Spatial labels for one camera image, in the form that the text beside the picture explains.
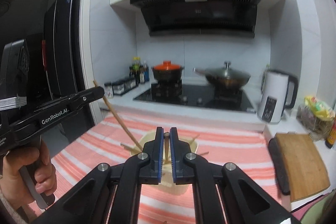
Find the wok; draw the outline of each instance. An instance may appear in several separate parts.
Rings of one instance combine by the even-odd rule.
[[[240,89],[248,83],[251,75],[247,72],[230,68],[230,61],[226,61],[224,64],[224,68],[205,70],[194,68],[194,72],[205,76],[210,84],[219,88],[235,90]]]

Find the plastic bag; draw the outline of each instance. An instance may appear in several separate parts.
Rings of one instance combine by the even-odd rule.
[[[335,111],[328,106],[325,102],[320,101],[314,96],[306,96],[304,98],[304,103],[315,117],[322,121],[333,121],[335,119]]]

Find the pink striped cloth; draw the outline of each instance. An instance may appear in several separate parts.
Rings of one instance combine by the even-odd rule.
[[[197,138],[198,152],[210,153],[205,156],[209,162],[224,165],[236,163],[246,174],[259,184],[268,194],[281,203],[276,186],[272,160],[263,135],[257,131],[210,126],[209,121],[185,122],[183,118],[157,117],[146,113],[120,111],[126,126],[139,140],[148,131],[161,126],[168,131],[177,127],[179,136]],[[66,147],[52,159],[56,167],[58,188],[56,198],[63,196],[72,186],[101,162],[110,165],[125,162],[130,157],[120,143],[133,146],[130,138],[112,115],[88,130],[84,135]],[[39,211],[33,203],[32,208]],[[195,223],[192,186],[180,196],[161,192],[150,186],[142,186],[138,223],[175,224]]]

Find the white tile backsplash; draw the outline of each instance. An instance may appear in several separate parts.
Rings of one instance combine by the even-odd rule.
[[[184,77],[201,78],[193,68],[221,67],[232,62],[235,69],[251,74],[250,84],[261,85],[261,76],[270,62],[268,11],[259,9],[255,38],[225,35],[150,37],[141,13],[136,14],[137,53],[149,66],[171,60],[185,67]]]
[[[111,7],[110,0],[91,0],[90,45],[95,79],[116,81],[129,74],[132,57],[137,55],[135,13]]]

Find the wooden cutting board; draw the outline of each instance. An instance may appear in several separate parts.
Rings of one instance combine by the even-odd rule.
[[[291,202],[317,194],[330,186],[326,167],[309,135],[275,135],[285,164]]]

